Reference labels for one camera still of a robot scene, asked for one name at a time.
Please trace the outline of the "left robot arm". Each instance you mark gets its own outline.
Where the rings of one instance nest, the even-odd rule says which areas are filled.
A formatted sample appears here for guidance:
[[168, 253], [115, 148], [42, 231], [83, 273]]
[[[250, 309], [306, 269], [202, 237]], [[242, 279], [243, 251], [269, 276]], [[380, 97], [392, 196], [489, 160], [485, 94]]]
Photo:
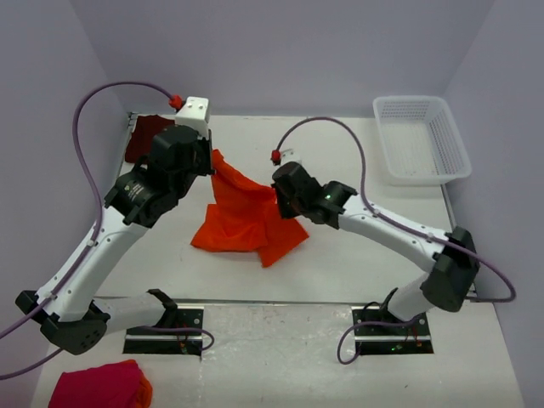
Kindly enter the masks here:
[[187, 333], [176, 325], [177, 304], [163, 291], [112, 300], [96, 296], [126, 252], [183, 199], [195, 179], [212, 175], [211, 132], [206, 124], [174, 124], [153, 139], [150, 153], [120, 175], [99, 206], [101, 220], [54, 277], [23, 291], [16, 305], [60, 350], [83, 354], [111, 333], [137, 328]]

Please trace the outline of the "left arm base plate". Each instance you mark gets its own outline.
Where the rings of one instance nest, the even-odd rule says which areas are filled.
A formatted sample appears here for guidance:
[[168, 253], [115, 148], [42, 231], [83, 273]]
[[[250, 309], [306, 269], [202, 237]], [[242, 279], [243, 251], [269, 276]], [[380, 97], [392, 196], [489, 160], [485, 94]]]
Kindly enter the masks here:
[[151, 289], [149, 293], [166, 308], [153, 330], [141, 327], [126, 331], [124, 354], [194, 355], [204, 351], [204, 308], [180, 307], [166, 293]]

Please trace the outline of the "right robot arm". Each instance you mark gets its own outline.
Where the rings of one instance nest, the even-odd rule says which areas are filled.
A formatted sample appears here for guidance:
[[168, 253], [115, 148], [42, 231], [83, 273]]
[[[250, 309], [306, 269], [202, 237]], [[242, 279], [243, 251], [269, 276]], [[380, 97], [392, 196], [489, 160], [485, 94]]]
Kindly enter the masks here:
[[461, 227], [447, 232], [411, 222], [375, 204], [366, 204], [352, 187], [337, 181], [321, 185], [294, 161], [272, 176], [280, 215], [302, 216], [364, 236], [412, 261], [423, 274], [392, 290], [379, 313], [381, 328], [397, 334], [410, 320], [438, 308], [458, 312], [479, 271], [466, 252], [475, 249], [471, 234]]

